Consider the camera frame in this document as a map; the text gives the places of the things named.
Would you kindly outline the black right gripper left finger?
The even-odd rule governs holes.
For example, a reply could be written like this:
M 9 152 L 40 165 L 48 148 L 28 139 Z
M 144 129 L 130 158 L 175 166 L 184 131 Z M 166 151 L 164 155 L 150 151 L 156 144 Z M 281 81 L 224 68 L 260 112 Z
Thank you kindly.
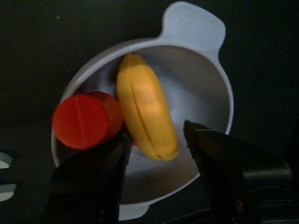
M 122 129 L 108 142 L 61 163 L 50 177 L 40 224 L 117 224 L 130 143 Z

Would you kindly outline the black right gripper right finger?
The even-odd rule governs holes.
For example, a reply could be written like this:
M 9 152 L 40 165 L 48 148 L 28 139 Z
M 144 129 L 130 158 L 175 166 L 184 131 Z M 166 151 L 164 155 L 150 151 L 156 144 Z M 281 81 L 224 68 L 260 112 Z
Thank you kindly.
M 215 224 L 261 224 L 260 190 L 265 179 L 256 177 L 256 150 L 248 143 L 196 122 L 184 121 L 187 147 L 204 179 Z

